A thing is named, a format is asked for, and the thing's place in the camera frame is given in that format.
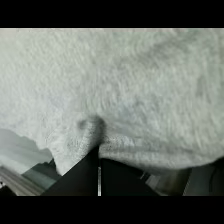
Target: gray fabric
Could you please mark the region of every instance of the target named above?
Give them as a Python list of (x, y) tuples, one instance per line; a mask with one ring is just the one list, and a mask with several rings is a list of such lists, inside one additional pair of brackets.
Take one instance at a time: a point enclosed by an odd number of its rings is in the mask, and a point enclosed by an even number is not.
[(95, 145), (144, 169), (224, 155), (224, 30), (3, 29), (0, 128), (67, 172)]

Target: cloth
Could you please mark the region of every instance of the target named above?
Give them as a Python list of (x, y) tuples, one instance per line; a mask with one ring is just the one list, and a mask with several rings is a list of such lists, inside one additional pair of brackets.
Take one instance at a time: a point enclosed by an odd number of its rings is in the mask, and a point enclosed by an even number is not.
[(0, 128), (60, 174), (96, 145), (144, 170), (224, 155), (224, 30), (1, 29)]

